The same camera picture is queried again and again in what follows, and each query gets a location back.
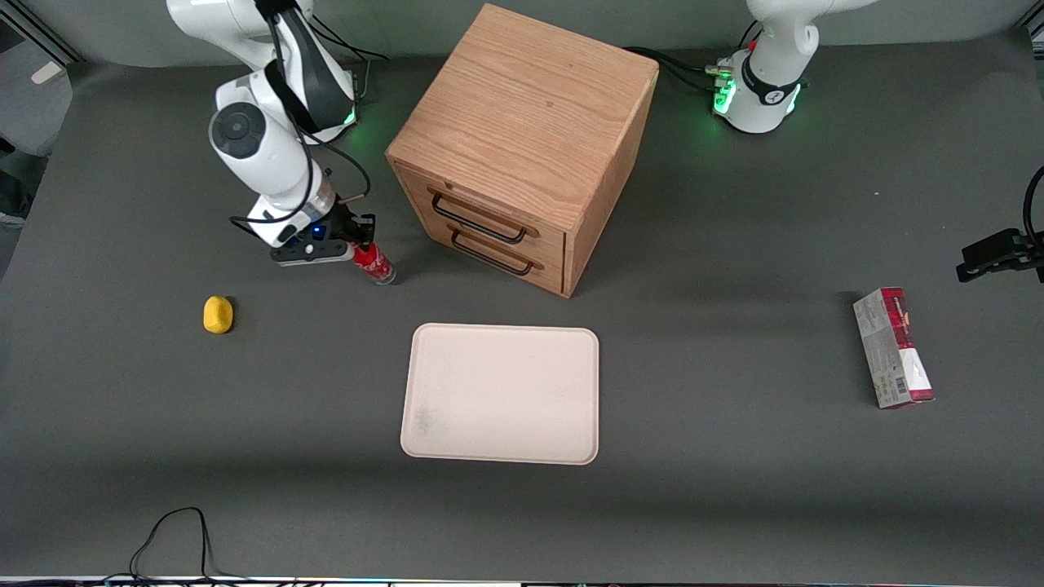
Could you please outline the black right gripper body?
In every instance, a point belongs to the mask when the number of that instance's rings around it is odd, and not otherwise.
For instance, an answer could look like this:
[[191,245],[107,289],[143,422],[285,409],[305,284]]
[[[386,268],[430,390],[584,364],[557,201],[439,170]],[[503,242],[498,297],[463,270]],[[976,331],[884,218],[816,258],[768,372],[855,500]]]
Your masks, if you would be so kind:
[[321,217],[317,222],[302,227],[302,230],[288,239],[282,248],[318,246],[326,242],[341,240],[333,238],[333,210],[331,210],[326,216]]

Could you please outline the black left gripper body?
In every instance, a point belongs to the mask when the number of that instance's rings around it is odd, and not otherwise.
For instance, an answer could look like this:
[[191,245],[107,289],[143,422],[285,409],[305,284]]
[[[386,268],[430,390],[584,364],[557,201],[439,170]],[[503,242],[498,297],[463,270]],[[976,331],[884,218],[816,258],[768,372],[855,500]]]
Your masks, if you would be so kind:
[[1043,249],[1036,234],[1004,229],[980,242],[984,252],[979,272],[1035,271],[1043,283]]

